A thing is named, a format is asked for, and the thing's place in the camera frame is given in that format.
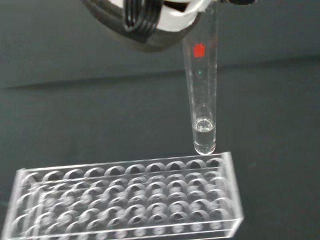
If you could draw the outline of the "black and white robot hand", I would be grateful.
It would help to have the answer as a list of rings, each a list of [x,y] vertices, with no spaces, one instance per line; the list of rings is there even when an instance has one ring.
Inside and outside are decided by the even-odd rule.
[[[200,33],[215,24],[219,0],[83,0],[90,15],[106,30],[141,52],[160,52],[183,39],[194,57],[205,55]]]

